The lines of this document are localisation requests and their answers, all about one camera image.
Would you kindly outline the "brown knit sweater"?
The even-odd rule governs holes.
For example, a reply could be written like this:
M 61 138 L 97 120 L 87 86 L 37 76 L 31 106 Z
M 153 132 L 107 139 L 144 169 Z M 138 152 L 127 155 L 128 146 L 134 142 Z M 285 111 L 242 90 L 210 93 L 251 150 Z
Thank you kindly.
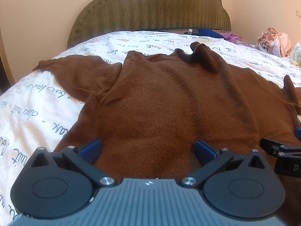
M 214 148 L 237 153 L 258 148 L 262 138 L 299 145 L 300 88 L 289 76 L 284 86 L 249 68 L 226 63 L 198 42 L 192 53 L 170 55 L 128 52 L 123 63 L 108 64 L 99 56 L 71 55 L 40 61 L 62 88 L 84 102 L 77 122 L 57 150 L 94 138 L 103 143 L 95 166 L 125 186 L 102 193 L 93 203 L 88 225 L 226 224 L 197 201 L 195 189 L 159 189 L 156 184 L 125 182 L 179 180 L 199 163 L 193 144 L 202 139 Z

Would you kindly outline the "pink clothes pile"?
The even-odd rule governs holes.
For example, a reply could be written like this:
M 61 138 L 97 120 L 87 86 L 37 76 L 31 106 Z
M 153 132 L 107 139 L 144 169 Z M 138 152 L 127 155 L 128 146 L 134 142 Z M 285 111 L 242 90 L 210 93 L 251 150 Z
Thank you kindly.
M 277 56 L 288 57 L 291 52 L 291 41 L 286 33 L 278 32 L 274 27 L 268 27 L 257 39 L 260 51 Z

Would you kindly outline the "purple garment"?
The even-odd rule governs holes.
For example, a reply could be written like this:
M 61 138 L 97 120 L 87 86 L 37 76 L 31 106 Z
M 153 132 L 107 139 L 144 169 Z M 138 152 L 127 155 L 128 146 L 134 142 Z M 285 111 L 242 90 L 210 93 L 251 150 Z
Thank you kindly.
M 234 44 L 242 42 L 241 38 L 232 32 L 220 32 L 220 35 L 223 36 L 225 40 Z

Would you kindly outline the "dark blue garment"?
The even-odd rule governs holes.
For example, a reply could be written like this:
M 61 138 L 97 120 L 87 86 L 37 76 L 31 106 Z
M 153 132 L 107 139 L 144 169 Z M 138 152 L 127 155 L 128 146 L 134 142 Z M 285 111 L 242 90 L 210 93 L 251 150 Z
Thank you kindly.
M 207 37 L 212 37 L 212 38 L 219 38 L 219 39 L 225 39 L 224 36 L 221 34 L 208 29 L 208 28 L 198 28 L 198 29 L 189 29 L 187 32 L 184 34 L 187 35 L 193 35 L 193 36 L 207 36 Z

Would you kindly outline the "olive green upholstered headboard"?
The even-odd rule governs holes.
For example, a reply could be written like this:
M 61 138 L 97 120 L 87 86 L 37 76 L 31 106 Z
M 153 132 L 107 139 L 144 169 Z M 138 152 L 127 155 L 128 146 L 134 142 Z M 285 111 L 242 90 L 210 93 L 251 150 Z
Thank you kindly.
M 93 0 L 77 16 L 67 48 L 115 31 L 231 30 L 221 0 Z

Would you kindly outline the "white wall switch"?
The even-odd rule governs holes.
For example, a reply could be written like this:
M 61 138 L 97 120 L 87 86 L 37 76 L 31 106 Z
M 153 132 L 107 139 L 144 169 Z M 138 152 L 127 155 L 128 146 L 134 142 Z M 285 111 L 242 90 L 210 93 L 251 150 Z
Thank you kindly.
M 301 18 L 301 10 L 296 10 L 296 15 Z

